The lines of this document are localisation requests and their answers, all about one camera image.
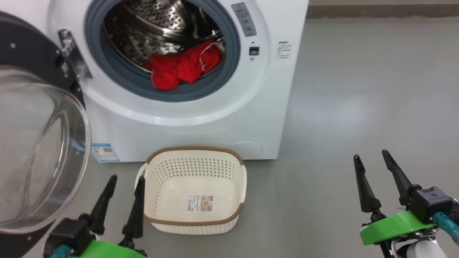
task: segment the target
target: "brown baseboard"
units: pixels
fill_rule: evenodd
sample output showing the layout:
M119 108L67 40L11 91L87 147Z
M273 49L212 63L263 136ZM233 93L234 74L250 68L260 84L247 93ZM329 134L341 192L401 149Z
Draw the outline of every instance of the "brown baseboard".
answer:
M459 17L459 4L309 6L306 15L307 19L445 17Z

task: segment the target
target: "laundry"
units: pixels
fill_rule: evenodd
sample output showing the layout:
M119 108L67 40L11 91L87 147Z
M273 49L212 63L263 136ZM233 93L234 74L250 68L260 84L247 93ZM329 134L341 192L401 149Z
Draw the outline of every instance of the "laundry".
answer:
M221 58L220 49L215 40L210 39L196 45L185 53L152 55L144 65L150 69L153 87L159 90L172 90L181 81L194 83L203 73L214 68Z

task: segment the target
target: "blue connector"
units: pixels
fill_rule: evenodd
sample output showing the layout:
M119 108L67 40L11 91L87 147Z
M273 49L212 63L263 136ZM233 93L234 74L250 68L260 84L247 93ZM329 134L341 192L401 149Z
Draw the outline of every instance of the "blue connector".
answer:
M68 258L70 257L70 249L66 245L60 245L50 258Z
M443 212L438 212L433 216L433 223L451 236L454 243L459 246L459 227L448 218Z

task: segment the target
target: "white plastic basket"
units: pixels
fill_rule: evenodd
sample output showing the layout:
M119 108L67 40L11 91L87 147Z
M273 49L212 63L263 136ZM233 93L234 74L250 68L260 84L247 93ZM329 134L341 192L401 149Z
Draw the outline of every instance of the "white plastic basket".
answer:
M185 235L230 231L244 205L247 173L235 152L211 147L174 147L153 153L144 175L145 218L157 229Z

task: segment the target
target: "door hinge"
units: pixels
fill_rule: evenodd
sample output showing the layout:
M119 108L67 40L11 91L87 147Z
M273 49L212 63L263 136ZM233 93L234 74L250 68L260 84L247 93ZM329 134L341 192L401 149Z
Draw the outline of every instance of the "door hinge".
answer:
M66 69L68 70L71 68L75 72L78 82L83 79L92 78L86 63L84 62L83 56L75 43L72 32L68 29L60 29L59 39L62 44L62 57L65 58L65 63L70 66L62 66L64 72L66 73Z

